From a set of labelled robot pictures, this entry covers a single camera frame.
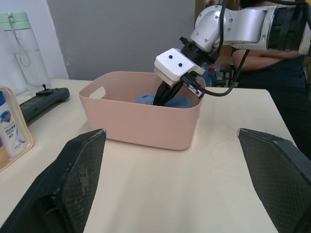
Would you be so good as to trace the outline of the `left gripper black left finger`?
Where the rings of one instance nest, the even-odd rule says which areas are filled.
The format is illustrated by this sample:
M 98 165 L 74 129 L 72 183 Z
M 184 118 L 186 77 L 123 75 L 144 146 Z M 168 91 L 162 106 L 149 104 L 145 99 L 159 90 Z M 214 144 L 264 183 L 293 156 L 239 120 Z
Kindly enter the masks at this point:
M 2 233 L 82 233 L 95 198 L 106 131 L 68 141 L 25 192 Z

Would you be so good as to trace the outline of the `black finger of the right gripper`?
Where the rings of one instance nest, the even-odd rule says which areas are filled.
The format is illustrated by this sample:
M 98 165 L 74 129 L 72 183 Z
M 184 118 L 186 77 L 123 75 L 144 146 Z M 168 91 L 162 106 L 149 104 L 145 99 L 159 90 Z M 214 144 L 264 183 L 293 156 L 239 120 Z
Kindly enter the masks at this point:
M 171 93 L 166 93 L 165 97 L 163 98 L 161 102 L 161 106 L 163 106 L 165 103 L 170 101 L 178 92 L 171 92 Z
M 161 105 L 161 102 L 162 102 L 163 98 L 165 97 L 167 90 L 168 90 L 168 85 L 166 83 L 162 83 L 158 87 L 156 94 L 155 94 L 155 98 L 154 98 L 154 105 L 155 106 Z

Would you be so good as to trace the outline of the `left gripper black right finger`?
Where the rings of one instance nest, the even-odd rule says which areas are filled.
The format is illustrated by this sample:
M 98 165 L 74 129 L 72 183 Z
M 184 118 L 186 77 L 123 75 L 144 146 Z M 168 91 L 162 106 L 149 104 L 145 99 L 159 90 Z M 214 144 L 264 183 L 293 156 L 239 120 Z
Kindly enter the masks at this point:
M 289 140 L 240 128 L 250 178 L 280 233 L 311 231 L 311 161 Z

